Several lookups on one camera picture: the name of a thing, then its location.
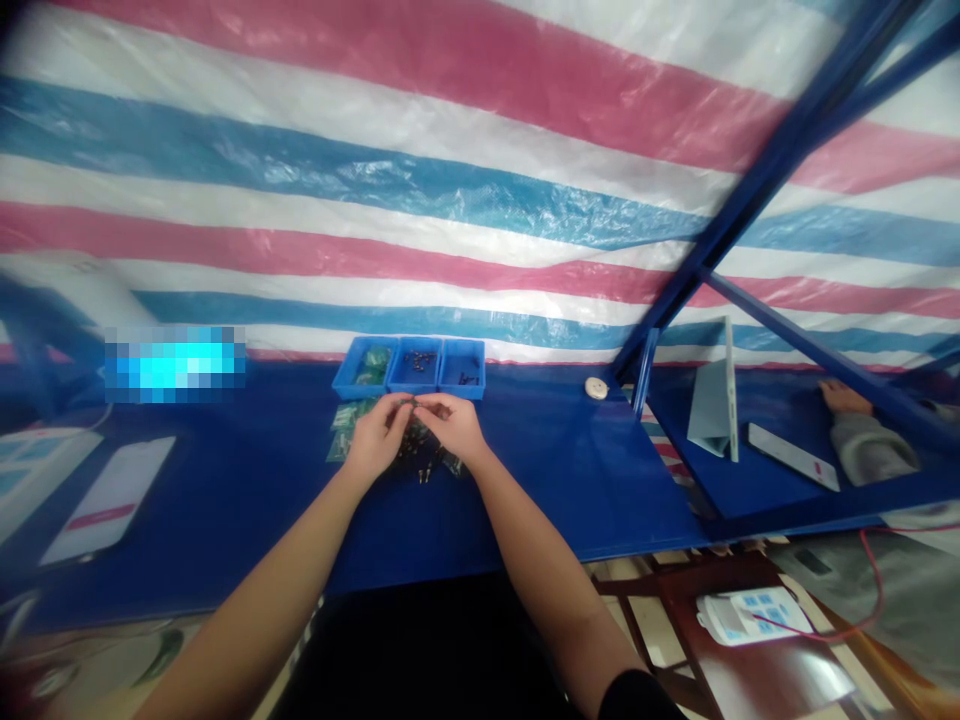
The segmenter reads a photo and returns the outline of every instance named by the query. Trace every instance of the grey clothing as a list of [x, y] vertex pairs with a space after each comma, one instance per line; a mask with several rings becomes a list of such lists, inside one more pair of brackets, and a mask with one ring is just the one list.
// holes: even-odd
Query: grey clothing
[[[940, 406], [941, 416], [951, 408]], [[830, 439], [850, 482], [857, 487], [920, 470], [920, 460], [900, 435], [869, 415], [844, 413], [834, 418]], [[890, 527], [922, 529], [960, 523], [960, 502], [938, 503], [883, 515]], [[910, 533], [912, 540], [960, 557], [960, 530]]]
[[[960, 421], [957, 408], [933, 407], [948, 422]], [[920, 469], [910, 445], [876, 418], [841, 414], [834, 422], [831, 439], [854, 485]], [[952, 525], [960, 523], [960, 502], [888, 513], [883, 520], [890, 527], [907, 529]], [[873, 533], [870, 546], [883, 575], [887, 603], [879, 621], [866, 632], [931, 682], [960, 691], [960, 530]], [[860, 622], [873, 610], [876, 584], [856, 533], [794, 539], [773, 548], [770, 557], [848, 622]]]

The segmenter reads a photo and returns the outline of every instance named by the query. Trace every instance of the person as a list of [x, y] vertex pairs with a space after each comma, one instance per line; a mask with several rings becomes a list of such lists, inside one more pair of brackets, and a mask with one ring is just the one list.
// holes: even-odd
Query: person
[[[874, 417], [873, 405], [837, 380], [820, 383], [833, 414], [830, 437], [855, 486], [884, 482], [921, 469], [910, 444]], [[947, 423], [960, 409], [927, 401]], [[935, 529], [960, 524], [960, 502], [885, 513], [890, 528]], [[883, 577], [885, 604], [867, 632], [916, 672], [960, 692], [960, 530], [873, 533], [870, 546]], [[858, 533], [794, 537], [769, 552], [781, 570], [851, 624], [877, 602], [876, 581]]]
[[411, 413], [470, 470], [506, 573], [327, 600], [272, 718], [647, 718], [683, 714], [576, 556], [484, 440], [473, 403], [385, 395], [343, 467], [204, 624], [137, 714], [249, 717], [290, 657], [364, 494]]

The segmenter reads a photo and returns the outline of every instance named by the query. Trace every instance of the white stripe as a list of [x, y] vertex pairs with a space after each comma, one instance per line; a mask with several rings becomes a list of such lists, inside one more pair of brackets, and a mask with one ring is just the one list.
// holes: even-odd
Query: white stripe
[[[672, 271], [690, 244], [666, 241], [612, 252], [449, 220], [224, 185], [197, 185], [78, 170], [12, 155], [0, 156], [0, 200], [63, 205], [207, 227], [324, 233], [390, 243], [515, 267], [571, 260]], [[42, 247], [42, 238], [37, 238]], [[865, 287], [953, 287], [951, 268], [845, 255], [735, 246], [720, 266], [730, 277], [810, 277]]]
[[534, 290], [489, 292], [414, 280], [257, 275], [152, 260], [114, 260], [111, 265], [132, 290], [233, 293], [344, 307], [454, 307], [603, 325], [633, 325], [649, 307]]
[[[290, 352], [345, 353], [358, 333], [289, 325], [245, 326], [250, 348]], [[484, 340], [488, 360], [518, 363], [609, 363], [616, 350], [557, 350]]]
[[[251, 348], [291, 352], [345, 353], [358, 333], [319, 328], [299, 328], [288, 325], [247, 325], [247, 345]], [[499, 340], [484, 340], [487, 358], [499, 362], [520, 363], [609, 363], [616, 357], [615, 350], [558, 350], [532, 345], [519, 345]], [[703, 348], [660, 347], [657, 362], [687, 362], [701, 360]], [[713, 361], [723, 357], [723, 348], [711, 349], [704, 360]], [[918, 359], [913, 353], [846, 353], [847, 357], [863, 365], [887, 365], [890, 367], [916, 367], [929, 358]], [[799, 352], [751, 352], [736, 350], [738, 368], [763, 365], [769, 362], [807, 364], [814, 366], [809, 358]]]
[[[953, 335], [958, 325], [957, 320], [953, 319], [918, 317], [895, 312], [882, 315], [806, 312], [803, 310], [778, 310], [778, 312], [804, 330], [822, 332], [840, 332], [857, 328], [876, 332], [904, 333], [906, 335], [925, 335], [933, 332]], [[763, 327], [763, 323], [747, 315], [736, 305], [721, 305], [713, 308], [697, 308], [688, 305], [677, 314], [670, 327], [689, 323], [716, 322], [718, 331], [722, 332], [721, 321], [726, 315], [730, 316], [734, 325]]]
[[[341, 278], [300, 275], [260, 275], [204, 265], [152, 260], [114, 260], [111, 265], [131, 290], [155, 292], [220, 292], [266, 300], [293, 300], [345, 307], [460, 307], [491, 313], [510, 313], [570, 320], [586, 324], [633, 325], [649, 305], [547, 293], [539, 290], [487, 291], [442, 283], [382, 278]], [[903, 313], [860, 315], [804, 311], [782, 314], [801, 327], [820, 332], [850, 328], [908, 335], [953, 333], [956, 320], [917, 317]], [[685, 307], [671, 327], [717, 322], [729, 315], [735, 325], [762, 327], [740, 308]]]
[[818, 205], [838, 205], [925, 220], [960, 223], [960, 203], [953, 201], [957, 197], [960, 197], [960, 180], [940, 176], [911, 180], [861, 195], [842, 195], [827, 190], [788, 185], [764, 208], [761, 217], [784, 215]]
[[[829, 17], [788, 0], [498, 2], [628, 52], [787, 99], [807, 88], [843, 34]], [[895, 48], [886, 65], [908, 49]], [[955, 58], [941, 63], [868, 118], [957, 137], [958, 69]]]
[[[699, 345], [675, 345], [657, 347], [654, 361], [657, 363], [676, 363], [676, 362], [713, 362], [722, 360], [725, 357], [726, 350], [720, 346], [710, 348]], [[845, 352], [843, 355], [850, 360], [861, 365], [886, 365], [896, 368], [914, 368], [930, 362], [933, 358], [928, 355], [917, 355], [912, 352]], [[766, 363], [788, 363], [791, 365], [809, 365], [811, 368], [818, 367], [799, 350], [790, 352], [757, 352], [753, 350], [734, 349], [734, 362], [737, 368], [756, 367]]]
[[[496, 168], [668, 210], [710, 216], [738, 177], [600, 147], [495, 113], [216, 50], [44, 3], [27, 11], [11, 42], [2, 67], [17, 77]], [[925, 181], [916, 191], [891, 191], [878, 197], [876, 209], [960, 222], [957, 204], [944, 202], [955, 196], [950, 195], [953, 187], [940, 188], [939, 180]], [[766, 213], [844, 197], [788, 185]], [[863, 207], [872, 207], [865, 202]]]
[[913, 265], [854, 255], [768, 250], [735, 245], [717, 268], [731, 278], [816, 278], [872, 288], [960, 288], [952, 267]]

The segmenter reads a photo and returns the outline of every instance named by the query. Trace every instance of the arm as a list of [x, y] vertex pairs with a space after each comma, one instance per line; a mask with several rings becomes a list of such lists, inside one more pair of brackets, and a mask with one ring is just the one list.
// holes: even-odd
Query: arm
[[148, 718], [241, 718], [256, 710], [317, 606], [347, 527], [396, 457], [409, 395], [386, 395], [357, 422], [350, 454], [273, 549], [208, 620], [137, 713]]
[[920, 469], [913, 448], [873, 417], [873, 405], [837, 380], [820, 383], [823, 400], [834, 415], [830, 439], [847, 477], [868, 485]]
[[620, 673], [647, 668], [563, 537], [487, 446], [473, 403], [443, 394], [417, 400], [426, 406], [417, 418], [476, 479], [510, 582], [570, 696], [596, 718]]

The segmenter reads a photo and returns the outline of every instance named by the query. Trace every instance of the pink label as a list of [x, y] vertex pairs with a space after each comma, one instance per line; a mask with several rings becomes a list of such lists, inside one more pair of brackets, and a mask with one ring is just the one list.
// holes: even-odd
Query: pink label
[[136, 503], [121, 505], [120, 507], [110, 508], [109, 510], [100, 510], [99, 512], [81, 515], [67, 523], [67, 530], [79, 530], [80, 528], [99, 525], [102, 522], [109, 522], [117, 518], [125, 517], [137, 509]]

